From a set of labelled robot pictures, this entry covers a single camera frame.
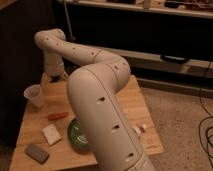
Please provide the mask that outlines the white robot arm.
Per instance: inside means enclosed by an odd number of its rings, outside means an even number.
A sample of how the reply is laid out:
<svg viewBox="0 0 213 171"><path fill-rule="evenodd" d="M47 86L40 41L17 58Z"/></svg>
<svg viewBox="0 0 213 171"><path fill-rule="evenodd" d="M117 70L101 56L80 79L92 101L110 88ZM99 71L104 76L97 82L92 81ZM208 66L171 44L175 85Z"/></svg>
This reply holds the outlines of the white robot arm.
<svg viewBox="0 0 213 171"><path fill-rule="evenodd" d="M67 96L101 170L156 171L116 98L130 79L126 59L68 42L60 29L39 31L34 41L49 75L59 72L63 59L79 66L67 80Z"/></svg>

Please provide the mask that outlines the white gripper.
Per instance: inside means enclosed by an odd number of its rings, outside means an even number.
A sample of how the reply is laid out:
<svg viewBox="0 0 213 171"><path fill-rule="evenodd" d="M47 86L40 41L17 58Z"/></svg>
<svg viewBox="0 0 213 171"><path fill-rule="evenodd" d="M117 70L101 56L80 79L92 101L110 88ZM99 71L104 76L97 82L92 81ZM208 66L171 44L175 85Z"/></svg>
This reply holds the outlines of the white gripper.
<svg viewBox="0 0 213 171"><path fill-rule="evenodd" d="M49 83L49 76L60 76L62 80L68 80L69 75L64 71L64 63L62 57L55 53L44 53L44 71L41 77L41 90L45 91L46 86Z"/></svg>

